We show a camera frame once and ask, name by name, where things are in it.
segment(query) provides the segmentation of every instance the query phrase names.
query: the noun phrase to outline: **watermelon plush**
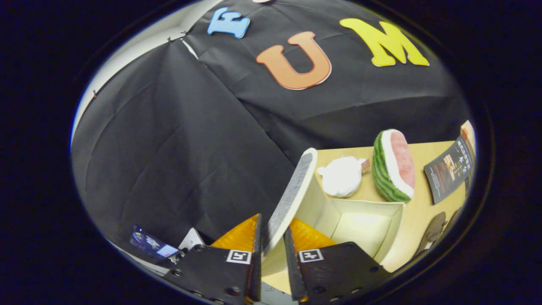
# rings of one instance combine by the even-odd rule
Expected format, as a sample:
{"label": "watermelon plush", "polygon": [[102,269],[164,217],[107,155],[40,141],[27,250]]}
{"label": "watermelon plush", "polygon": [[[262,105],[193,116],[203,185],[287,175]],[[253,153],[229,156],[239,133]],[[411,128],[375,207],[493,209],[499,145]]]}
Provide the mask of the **watermelon plush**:
{"label": "watermelon plush", "polygon": [[388,201],[406,203],[414,197],[414,162],[402,132],[388,129],[376,137],[373,178]]}

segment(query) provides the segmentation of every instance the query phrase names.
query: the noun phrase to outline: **booklet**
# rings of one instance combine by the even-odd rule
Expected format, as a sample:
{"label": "booklet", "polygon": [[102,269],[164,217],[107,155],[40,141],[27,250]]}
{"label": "booklet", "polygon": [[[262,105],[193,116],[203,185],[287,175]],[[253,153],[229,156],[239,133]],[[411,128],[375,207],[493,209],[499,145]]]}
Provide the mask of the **booklet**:
{"label": "booklet", "polygon": [[423,169],[433,195],[433,205],[455,191],[473,170],[473,165],[474,160],[462,136],[427,164]]}
{"label": "booklet", "polygon": [[134,225],[130,243],[154,258],[167,258],[179,252],[179,249],[147,234],[138,225]]}

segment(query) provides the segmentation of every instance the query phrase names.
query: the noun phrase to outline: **letter m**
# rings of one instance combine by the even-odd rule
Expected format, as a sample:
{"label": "letter m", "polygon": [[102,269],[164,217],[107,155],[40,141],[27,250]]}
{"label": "letter m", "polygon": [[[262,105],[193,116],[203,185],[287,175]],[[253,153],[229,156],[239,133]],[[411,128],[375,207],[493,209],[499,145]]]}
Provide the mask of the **letter m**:
{"label": "letter m", "polygon": [[380,25],[385,33],[363,22],[359,19],[348,18],[340,21],[341,26],[353,29],[359,37],[365,41],[371,52],[373,53],[372,63],[377,67],[393,66],[395,59],[389,56],[384,48],[386,48],[400,62],[406,63],[408,60],[414,65],[429,66],[429,61],[423,57],[418,49],[412,44],[401,31],[387,22],[380,21]]}

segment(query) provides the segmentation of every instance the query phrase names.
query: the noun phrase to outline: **wooden table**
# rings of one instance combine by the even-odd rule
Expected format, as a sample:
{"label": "wooden table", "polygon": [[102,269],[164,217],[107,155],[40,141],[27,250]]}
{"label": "wooden table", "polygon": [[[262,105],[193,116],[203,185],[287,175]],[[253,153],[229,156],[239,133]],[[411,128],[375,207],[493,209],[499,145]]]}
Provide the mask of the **wooden table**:
{"label": "wooden table", "polygon": [[[427,182],[427,178],[423,171],[423,167],[426,164],[438,157],[453,143],[454,141],[409,144],[414,167],[416,169],[414,198],[406,205],[403,214],[403,222],[397,233],[395,243],[388,252],[385,261],[381,262],[387,271],[393,272],[412,259],[420,245],[423,234],[434,216],[441,212],[445,212],[446,220],[448,221],[454,212],[463,205],[465,200],[464,183],[437,205],[433,205],[429,183]],[[340,158],[343,155],[366,158],[372,161],[372,154],[373,147],[318,150],[316,170],[319,167],[327,166],[332,160]],[[321,187],[322,177],[316,172],[314,174]],[[363,174],[362,184],[360,185],[359,190],[348,199],[386,201],[376,189],[371,170]],[[288,274],[285,271],[263,277],[262,281],[281,291],[291,293]]]}

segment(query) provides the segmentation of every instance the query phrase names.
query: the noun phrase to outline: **letter u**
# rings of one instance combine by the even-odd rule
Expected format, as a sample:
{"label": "letter u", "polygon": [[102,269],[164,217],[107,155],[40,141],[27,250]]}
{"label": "letter u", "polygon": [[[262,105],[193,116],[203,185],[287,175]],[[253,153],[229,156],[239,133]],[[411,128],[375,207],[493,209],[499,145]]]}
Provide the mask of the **letter u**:
{"label": "letter u", "polygon": [[282,54],[281,45],[272,46],[256,57],[256,62],[266,65],[276,81],[290,90],[303,90],[326,80],[331,74],[331,62],[314,41],[311,31],[295,34],[288,39],[290,45],[299,45],[307,54],[313,68],[307,73],[297,73]]}

